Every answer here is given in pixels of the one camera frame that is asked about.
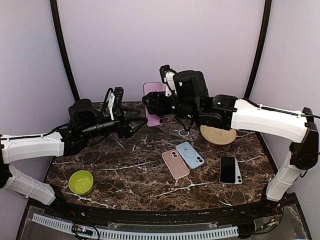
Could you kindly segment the black screen phone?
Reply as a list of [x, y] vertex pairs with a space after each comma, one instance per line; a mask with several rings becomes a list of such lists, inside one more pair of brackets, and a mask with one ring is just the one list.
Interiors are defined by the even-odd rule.
[[236, 163], [234, 157], [222, 156], [220, 158], [219, 182], [221, 184], [236, 183]]

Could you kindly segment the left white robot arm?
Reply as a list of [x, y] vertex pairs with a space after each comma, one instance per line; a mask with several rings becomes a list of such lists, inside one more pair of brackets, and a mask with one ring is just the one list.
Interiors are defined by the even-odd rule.
[[60, 189], [40, 182], [16, 169], [12, 163], [41, 157], [69, 157], [80, 153], [97, 137], [116, 133], [120, 139], [132, 137], [147, 123], [146, 117], [125, 116], [121, 104], [110, 107], [105, 115], [93, 107], [91, 100], [76, 101], [68, 109], [70, 121], [48, 133], [0, 137], [0, 186], [46, 206], [60, 218], [71, 213]]

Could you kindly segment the yellow plate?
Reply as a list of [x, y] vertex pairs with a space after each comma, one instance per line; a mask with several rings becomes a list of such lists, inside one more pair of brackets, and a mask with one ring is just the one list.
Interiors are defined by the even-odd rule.
[[237, 137], [237, 131], [234, 129], [224, 130], [215, 127], [200, 126], [201, 135], [205, 140], [214, 145], [228, 145], [232, 143]]

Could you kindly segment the left black frame post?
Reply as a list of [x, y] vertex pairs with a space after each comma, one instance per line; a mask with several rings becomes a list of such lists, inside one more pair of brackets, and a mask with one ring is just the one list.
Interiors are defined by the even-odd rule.
[[57, 0], [50, 0], [50, 9], [51, 9], [51, 15], [55, 30], [55, 35], [58, 43], [58, 48], [60, 52], [60, 56], [62, 59], [64, 71], [67, 77], [68, 85], [71, 90], [72, 96], [74, 101], [78, 101], [80, 99], [80, 95], [76, 86], [76, 81], [73, 76], [71, 64], [69, 61], [69, 56], [67, 53], [66, 43], [64, 39], [61, 19], [60, 19], [60, 13], [58, 8], [58, 1]]

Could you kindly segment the light blue phone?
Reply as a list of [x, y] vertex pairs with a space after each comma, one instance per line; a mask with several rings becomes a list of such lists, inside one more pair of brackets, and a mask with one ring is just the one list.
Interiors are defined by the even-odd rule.
[[235, 160], [235, 185], [243, 184], [243, 179], [237, 159]]

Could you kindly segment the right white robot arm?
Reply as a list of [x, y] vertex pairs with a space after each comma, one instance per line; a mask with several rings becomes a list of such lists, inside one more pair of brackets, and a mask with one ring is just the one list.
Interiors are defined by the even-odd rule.
[[175, 115], [197, 126], [222, 130], [248, 130], [278, 136], [291, 141], [287, 157], [268, 183], [265, 198], [255, 205], [255, 213], [266, 217], [284, 193], [319, 157], [319, 132], [310, 108], [284, 110], [249, 99], [225, 94], [210, 96], [202, 72], [172, 69], [161, 71], [165, 91], [152, 91], [142, 97], [151, 115]]

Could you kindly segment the black front rail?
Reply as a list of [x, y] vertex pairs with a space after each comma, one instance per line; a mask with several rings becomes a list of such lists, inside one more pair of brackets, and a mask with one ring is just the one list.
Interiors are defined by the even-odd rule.
[[50, 217], [71, 220], [87, 225], [97, 224], [106, 226], [109, 223], [136, 224], [136, 225], [186, 225], [217, 222], [219, 225], [241, 226], [252, 224], [260, 218], [279, 216], [284, 213], [285, 207], [295, 205], [298, 216], [302, 214], [301, 206], [295, 193], [286, 194], [276, 203], [267, 203], [260, 200], [242, 205], [223, 206], [196, 210], [121, 210], [113, 209], [105, 204], [79, 196], [82, 204], [63, 203], [64, 209], [50, 208], [31, 199], [25, 207], [21, 224], [26, 224], [33, 217], [33, 211]]

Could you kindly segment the black frame post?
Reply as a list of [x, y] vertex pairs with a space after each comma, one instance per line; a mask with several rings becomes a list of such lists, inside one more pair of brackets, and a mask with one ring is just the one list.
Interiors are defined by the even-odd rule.
[[257, 74], [258, 74], [258, 70], [259, 70], [259, 66], [260, 66], [260, 62], [261, 62], [261, 58], [262, 58], [263, 50], [265, 46], [265, 41], [267, 37], [267, 32], [268, 32], [272, 2], [273, 2], [272, 0], [264, 1], [264, 8], [263, 8], [258, 42], [256, 46], [253, 63], [252, 63], [252, 68], [250, 71], [250, 75], [249, 75], [248, 82], [247, 82], [246, 89], [243, 96], [246, 99], [250, 98], [255, 85], [256, 78], [257, 78]]
[[74, 101], [78, 101], [80, 99], [80, 95], [76, 86], [76, 81], [73, 76], [71, 64], [69, 61], [69, 56], [67, 53], [66, 43], [64, 39], [61, 19], [60, 19], [60, 13], [58, 8], [58, 1], [57, 0], [50, 0], [50, 9], [51, 9], [51, 15], [55, 30], [55, 35], [58, 43], [58, 48], [60, 52], [60, 56], [62, 59], [64, 71], [67, 77], [68, 85], [71, 90], [72, 96]]

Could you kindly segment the clear phone case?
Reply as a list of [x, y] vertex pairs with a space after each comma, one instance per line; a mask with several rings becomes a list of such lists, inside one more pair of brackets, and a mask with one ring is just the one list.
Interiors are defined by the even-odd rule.
[[186, 141], [195, 142], [199, 136], [199, 131], [190, 129], [189, 131], [185, 131], [184, 128], [181, 125], [173, 124], [169, 128], [169, 134], [182, 138]]

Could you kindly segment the green bowl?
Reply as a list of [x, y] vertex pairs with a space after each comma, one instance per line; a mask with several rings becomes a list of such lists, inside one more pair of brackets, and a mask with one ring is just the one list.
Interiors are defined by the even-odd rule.
[[86, 170], [76, 171], [68, 181], [69, 190], [77, 195], [87, 195], [94, 187], [93, 175]]

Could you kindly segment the blue phone case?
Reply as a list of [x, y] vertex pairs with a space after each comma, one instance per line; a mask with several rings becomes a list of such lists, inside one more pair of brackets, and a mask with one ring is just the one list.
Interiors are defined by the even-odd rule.
[[205, 163], [204, 159], [187, 141], [176, 145], [175, 149], [190, 169], [194, 170]]

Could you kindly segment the right black frame post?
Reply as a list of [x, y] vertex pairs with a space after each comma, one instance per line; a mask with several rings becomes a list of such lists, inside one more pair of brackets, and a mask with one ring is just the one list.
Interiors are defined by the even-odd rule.
[[272, 0], [264, 1], [264, 8], [263, 8], [258, 42], [256, 46], [253, 63], [252, 63], [252, 68], [250, 71], [250, 75], [249, 75], [248, 82], [247, 82], [246, 89], [243, 96], [246, 99], [250, 98], [255, 85], [256, 78], [257, 78], [257, 74], [258, 74], [258, 70], [259, 70], [259, 66], [260, 66], [260, 62], [261, 62], [261, 58], [262, 58], [263, 50], [265, 46], [265, 41], [267, 37], [267, 32], [268, 32], [272, 2], [273, 2]]

